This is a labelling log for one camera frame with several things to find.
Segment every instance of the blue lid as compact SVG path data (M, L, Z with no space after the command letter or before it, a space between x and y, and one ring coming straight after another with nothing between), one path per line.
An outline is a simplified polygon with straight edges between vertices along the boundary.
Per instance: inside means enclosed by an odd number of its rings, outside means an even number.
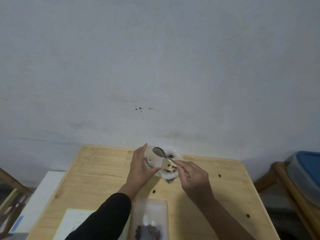
M320 187L320 153L300 151L296 156L300 165Z

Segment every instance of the right hand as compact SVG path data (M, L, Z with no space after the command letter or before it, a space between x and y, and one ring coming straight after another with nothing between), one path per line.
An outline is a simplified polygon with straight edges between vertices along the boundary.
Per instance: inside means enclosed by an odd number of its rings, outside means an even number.
M195 163L175 160L182 189L190 200L200 209L215 202L208 173Z

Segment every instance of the left hand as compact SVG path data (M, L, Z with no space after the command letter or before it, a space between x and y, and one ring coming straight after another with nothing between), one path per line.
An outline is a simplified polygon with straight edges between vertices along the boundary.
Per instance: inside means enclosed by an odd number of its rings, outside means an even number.
M139 190L151 179L151 177L160 170L159 167L148 169L144 162L144 152L147 143L134 151L130 164L130 171L126 184L137 187Z

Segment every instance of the metal spoon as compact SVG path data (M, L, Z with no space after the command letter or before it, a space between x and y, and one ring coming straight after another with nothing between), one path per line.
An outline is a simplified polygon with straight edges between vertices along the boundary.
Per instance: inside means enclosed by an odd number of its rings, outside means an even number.
M172 160L170 157L167 157L167 156L166 156L165 151L164 151L162 148L160 148L160 147L154 147L154 148L152 149L152 151L153 151L153 153L156 154L158 157L165 157L165 158L167 158L168 160L170 160L171 162L173 162L175 165L177 165L174 160Z

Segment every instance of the paper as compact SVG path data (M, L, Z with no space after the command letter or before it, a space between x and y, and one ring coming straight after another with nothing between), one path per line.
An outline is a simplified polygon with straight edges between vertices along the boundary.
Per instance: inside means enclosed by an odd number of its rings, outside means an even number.
M54 235L53 240L65 240L70 232L76 230L95 210L67 209ZM130 217L118 240L126 240L129 230Z

